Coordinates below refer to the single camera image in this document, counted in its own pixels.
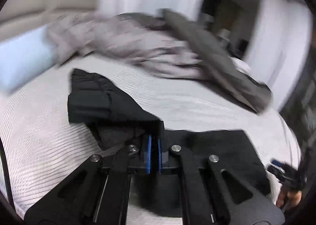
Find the person's right hand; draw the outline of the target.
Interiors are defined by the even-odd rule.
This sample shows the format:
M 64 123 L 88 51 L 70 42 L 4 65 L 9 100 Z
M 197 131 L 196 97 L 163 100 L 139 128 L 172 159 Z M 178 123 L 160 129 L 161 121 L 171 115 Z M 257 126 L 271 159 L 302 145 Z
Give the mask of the person's right hand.
M 281 186 L 276 206 L 281 209 L 289 210 L 296 207 L 302 199 L 302 191 L 291 190 L 288 186 Z

